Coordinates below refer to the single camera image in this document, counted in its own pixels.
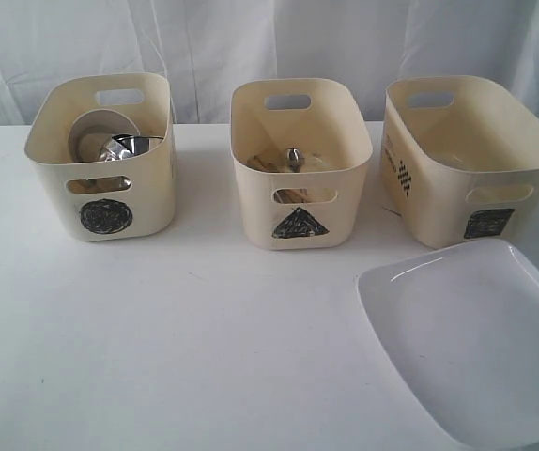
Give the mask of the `steel spoon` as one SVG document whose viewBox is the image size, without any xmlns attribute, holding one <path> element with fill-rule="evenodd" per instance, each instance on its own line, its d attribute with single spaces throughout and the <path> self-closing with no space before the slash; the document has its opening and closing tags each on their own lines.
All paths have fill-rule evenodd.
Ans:
<svg viewBox="0 0 539 451">
<path fill-rule="evenodd" d="M 293 173 L 299 173 L 304 166 L 305 160 L 302 152 L 297 148 L 288 148 L 285 151 L 286 165 Z"/>
</svg>

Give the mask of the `steel mug with angular handle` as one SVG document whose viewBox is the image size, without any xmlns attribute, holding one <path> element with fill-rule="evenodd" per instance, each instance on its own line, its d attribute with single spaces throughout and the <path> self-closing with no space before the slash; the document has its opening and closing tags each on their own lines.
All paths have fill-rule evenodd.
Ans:
<svg viewBox="0 0 539 451">
<path fill-rule="evenodd" d="M 140 156 L 156 148 L 162 140 L 160 136 L 116 134 L 101 146 L 98 161 L 108 163 Z M 113 176 L 97 179 L 95 185 L 101 192 L 117 192 L 130 189 L 132 182 L 127 176 Z"/>
</svg>

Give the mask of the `large white square plate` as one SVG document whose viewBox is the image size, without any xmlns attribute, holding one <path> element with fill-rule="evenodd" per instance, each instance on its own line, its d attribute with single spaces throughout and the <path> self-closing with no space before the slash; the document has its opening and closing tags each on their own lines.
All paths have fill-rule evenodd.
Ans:
<svg viewBox="0 0 539 451">
<path fill-rule="evenodd" d="M 357 290 L 394 369 L 453 440 L 539 443 L 539 270 L 503 240 L 362 273 Z"/>
</svg>

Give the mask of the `cream bin with triangle mark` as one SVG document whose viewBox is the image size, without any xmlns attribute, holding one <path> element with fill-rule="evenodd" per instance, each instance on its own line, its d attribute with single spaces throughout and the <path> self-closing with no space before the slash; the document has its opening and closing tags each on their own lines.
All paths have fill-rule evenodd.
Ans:
<svg viewBox="0 0 539 451">
<path fill-rule="evenodd" d="M 237 88 L 231 102 L 231 155 L 247 238 L 270 250 L 332 247 L 355 224 L 373 153 L 352 94 L 328 79 L 261 80 Z M 285 151 L 299 149 L 299 173 Z M 254 155 L 279 173 L 249 168 Z M 304 190 L 308 203 L 280 204 L 280 189 Z"/>
</svg>

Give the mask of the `cream bin with circle mark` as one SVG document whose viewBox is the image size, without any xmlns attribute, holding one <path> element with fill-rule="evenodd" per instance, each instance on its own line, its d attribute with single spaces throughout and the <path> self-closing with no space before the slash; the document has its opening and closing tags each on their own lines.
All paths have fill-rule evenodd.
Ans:
<svg viewBox="0 0 539 451">
<path fill-rule="evenodd" d="M 74 163 L 68 138 L 82 114 L 103 109 L 100 92 L 137 89 L 137 103 L 111 104 L 107 109 L 131 119 L 137 135 L 160 136 L 149 152 L 114 162 Z M 168 81 L 154 73 L 78 78 L 54 88 L 41 105 L 24 146 L 57 215 L 74 238 L 105 241 L 146 236 L 170 224 L 176 209 L 177 157 Z M 101 192 L 97 179 L 127 176 L 130 189 Z"/>
</svg>

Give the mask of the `cream bin with square mark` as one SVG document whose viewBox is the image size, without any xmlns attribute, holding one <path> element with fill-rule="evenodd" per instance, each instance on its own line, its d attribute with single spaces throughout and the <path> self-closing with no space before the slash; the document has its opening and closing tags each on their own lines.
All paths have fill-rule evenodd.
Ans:
<svg viewBox="0 0 539 451">
<path fill-rule="evenodd" d="M 510 240 L 539 202 L 539 118 L 486 78 L 398 80 L 386 90 L 380 174 L 423 245 Z"/>
</svg>

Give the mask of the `white backdrop curtain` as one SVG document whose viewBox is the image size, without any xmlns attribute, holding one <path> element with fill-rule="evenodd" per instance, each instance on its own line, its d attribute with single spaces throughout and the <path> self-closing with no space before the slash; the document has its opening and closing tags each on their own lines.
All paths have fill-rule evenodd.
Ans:
<svg viewBox="0 0 539 451">
<path fill-rule="evenodd" d="M 225 122 L 260 79 L 346 85 L 364 117 L 393 81 L 476 75 L 539 116 L 539 1 L 0 1 L 0 125 L 73 78 L 154 72 L 176 120 Z"/>
</svg>

